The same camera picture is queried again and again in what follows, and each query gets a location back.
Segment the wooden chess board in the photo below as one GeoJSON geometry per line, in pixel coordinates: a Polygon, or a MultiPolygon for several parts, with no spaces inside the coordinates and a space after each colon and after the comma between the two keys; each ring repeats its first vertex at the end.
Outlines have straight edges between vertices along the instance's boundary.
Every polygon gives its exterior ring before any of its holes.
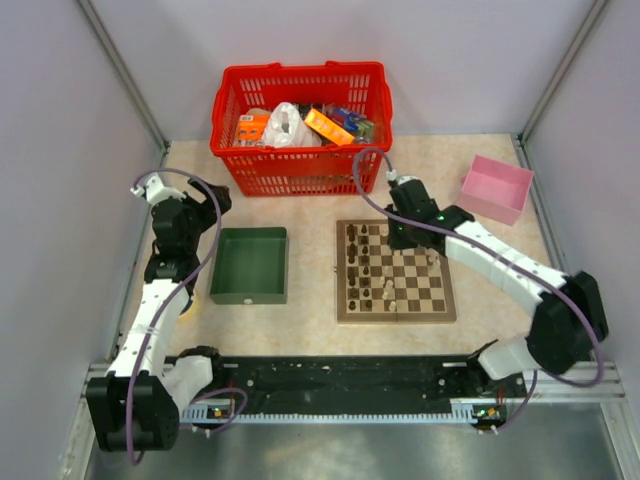
{"type": "Polygon", "coordinates": [[[336,318],[342,324],[451,324],[448,260],[433,250],[392,250],[384,220],[336,222],[336,318]],[[356,235],[347,234],[347,226],[356,235]],[[362,235],[362,225],[368,234],[362,235]]]}

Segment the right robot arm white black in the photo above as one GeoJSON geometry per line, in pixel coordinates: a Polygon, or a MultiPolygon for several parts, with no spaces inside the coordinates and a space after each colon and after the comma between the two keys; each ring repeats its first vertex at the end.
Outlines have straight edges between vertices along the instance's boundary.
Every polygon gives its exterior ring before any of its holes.
{"type": "Polygon", "coordinates": [[[391,172],[387,182],[392,248],[421,247],[457,261],[499,287],[531,317],[528,333],[481,349],[478,363],[466,372],[474,393],[490,395],[505,377],[527,370],[542,369],[561,380],[587,355],[597,362],[592,382],[602,381],[601,343],[608,326],[593,276],[547,267],[501,241],[460,207],[440,209],[414,176],[391,172]]]}

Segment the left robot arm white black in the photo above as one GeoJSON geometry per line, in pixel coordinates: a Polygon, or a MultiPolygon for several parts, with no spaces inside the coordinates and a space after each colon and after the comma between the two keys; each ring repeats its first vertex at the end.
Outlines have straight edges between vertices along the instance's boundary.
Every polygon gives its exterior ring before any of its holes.
{"type": "Polygon", "coordinates": [[[86,387],[96,439],[106,452],[171,449],[181,414],[196,395],[216,396],[226,387],[227,374],[215,365],[219,355],[213,347],[188,349],[171,369],[165,367],[177,320],[194,304],[204,263],[197,255],[200,237],[232,206],[228,187],[188,183],[203,201],[166,185],[157,174],[131,190],[151,207],[155,239],[126,339],[107,372],[86,387]]]}

